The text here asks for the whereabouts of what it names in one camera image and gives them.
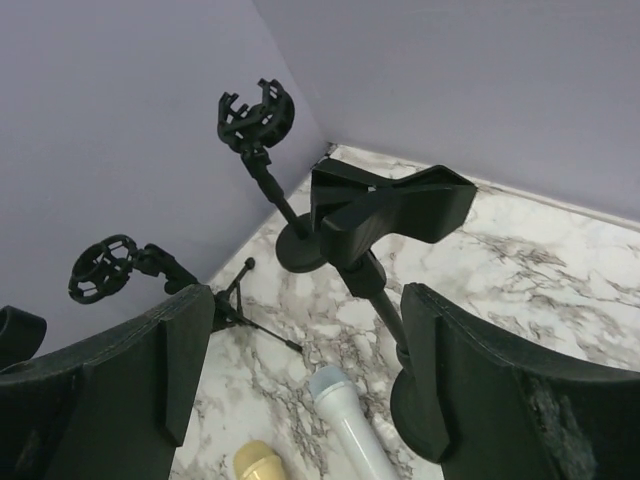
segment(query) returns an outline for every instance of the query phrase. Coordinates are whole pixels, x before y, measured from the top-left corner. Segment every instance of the marble floor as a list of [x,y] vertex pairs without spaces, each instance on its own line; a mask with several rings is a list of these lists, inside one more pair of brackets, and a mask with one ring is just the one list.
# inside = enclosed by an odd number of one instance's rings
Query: marble floor
[[[332,156],[399,178],[424,165],[339,147]],[[390,235],[374,252],[388,293],[422,282],[487,321],[540,345],[595,363],[640,371],[640,233],[478,183],[472,212],[442,242]],[[291,198],[309,210],[309,181]],[[394,342],[368,303],[352,298],[331,266],[284,271],[274,244],[275,214],[215,276],[226,287],[244,260],[245,314],[301,343],[299,355],[246,327],[214,334],[185,445],[172,480],[232,480],[234,453],[250,439],[269,443],[290,480],[350,480],[356,474],[336,437],[313,411],[308,377],[325,364],[356,382],[367,417],[402,479],[442,479],[397,436],[389,394],[400,370]]]

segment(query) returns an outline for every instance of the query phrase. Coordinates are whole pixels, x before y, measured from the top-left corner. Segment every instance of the microphone stand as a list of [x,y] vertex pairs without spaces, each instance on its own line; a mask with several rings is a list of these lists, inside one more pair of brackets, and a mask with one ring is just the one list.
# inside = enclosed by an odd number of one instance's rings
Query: microphone stand
[[390,233],[437,243],[461,226],[476,187],[443,166],[393,180],[327,158],[311,174],[311,218],[320,251],[354,297],[368,300],[396,341],[402,372],[391,394],[391,416],[400,437],[423,458],[433,460],[424,425],[409,340],[397,309],[385,292],[387,276],[371,251]]
[[242,163],[258,187],[287,221],[276,241],[280,265],[293,273],[317,270],[326,263],[320,254],[318,236],[311,229],[310,214],[296,215],[284,191],[267,167],[271,159],[267,148],[281,142],[293,125],[295,108],[291,96],[276,80],[261,79],[262,101],[252,107],[232,108],[238,94],[224,93],[218,104],[218,136]]
[[[302,346],[287,340],[265,327],[248,319],[242,312],[240,282],[253,270],[253,258],[245,261],[244,267],[229,287],[214,294],[216,308],[212,319],[211,333],[226,330],[235,325],[246,325],[261,330],[283,342],[288,348],[302,353]],[[152,243],[138,249],[136,243],[126,235],[113,235],[102,242],[91,245],[76,260],[69,280],[69,295],[76,302],[88,305],[119,292],[129,281],[133,270],[152,277],[165,276],[165,293],[174,295],[198,279],[162,248]],[[230,298],[236,293],[236,307]]]

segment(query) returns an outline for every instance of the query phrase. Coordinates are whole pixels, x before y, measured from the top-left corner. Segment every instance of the purple wall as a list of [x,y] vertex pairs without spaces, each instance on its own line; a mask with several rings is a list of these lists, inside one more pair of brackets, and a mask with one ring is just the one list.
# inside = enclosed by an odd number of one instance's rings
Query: purple wall
[[330,141],[640,220],[638,0],[254,0]]
[[250,0],[2,2],[0,66],[0,306],[49,321],[40,353],[165,298],[138,275],[72,302],[91,243],[158,243],[207,280],[273,210],[217,138],[223,91],[257,101],[264,76],[291,92],[298,114],[273,165],[287,190],[325,148]]

